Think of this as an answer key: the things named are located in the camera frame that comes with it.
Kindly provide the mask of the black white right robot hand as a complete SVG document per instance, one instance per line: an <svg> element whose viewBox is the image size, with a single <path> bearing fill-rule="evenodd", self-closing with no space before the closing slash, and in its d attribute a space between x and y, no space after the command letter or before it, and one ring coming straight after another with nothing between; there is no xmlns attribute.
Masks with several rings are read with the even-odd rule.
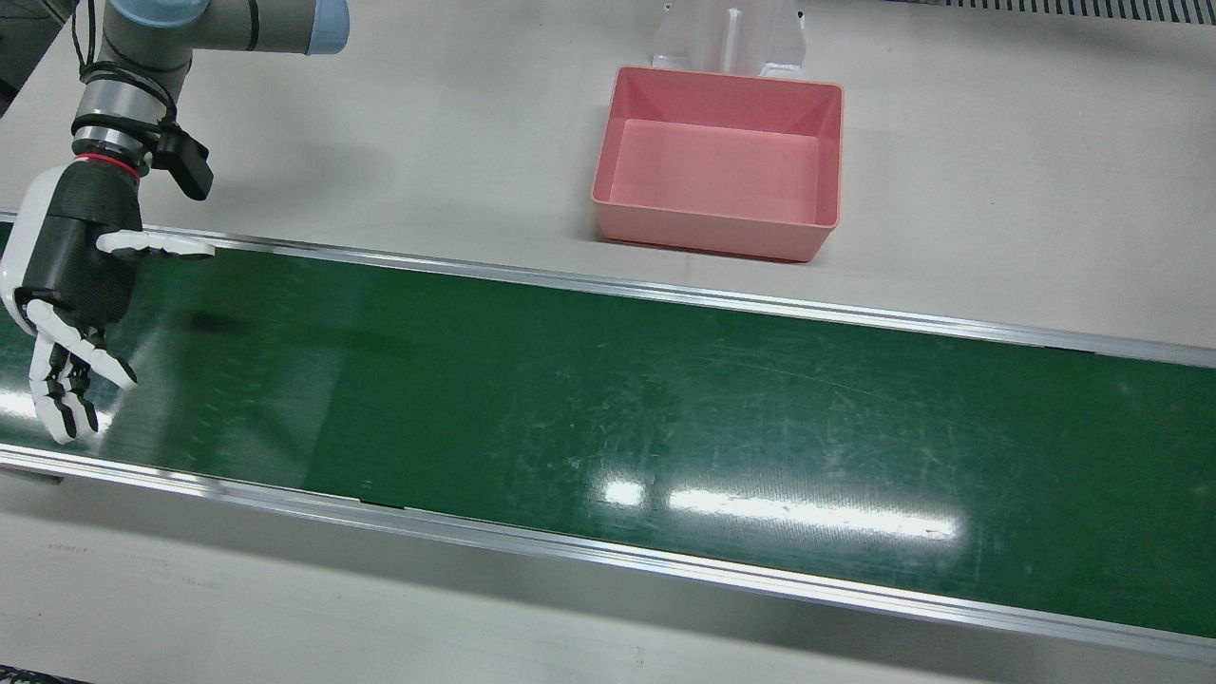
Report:
<svg viewBox="0 0 1216 684"><path fill-rule="evenodd" d="M94 376L134 389L137 376L107 347L126 315L148 256L212 258L213 246L143 229L137 176L83 155L30 183L2 252L2 304L33 337L28 386L35 415L58 445L96 434Z"/></svg>

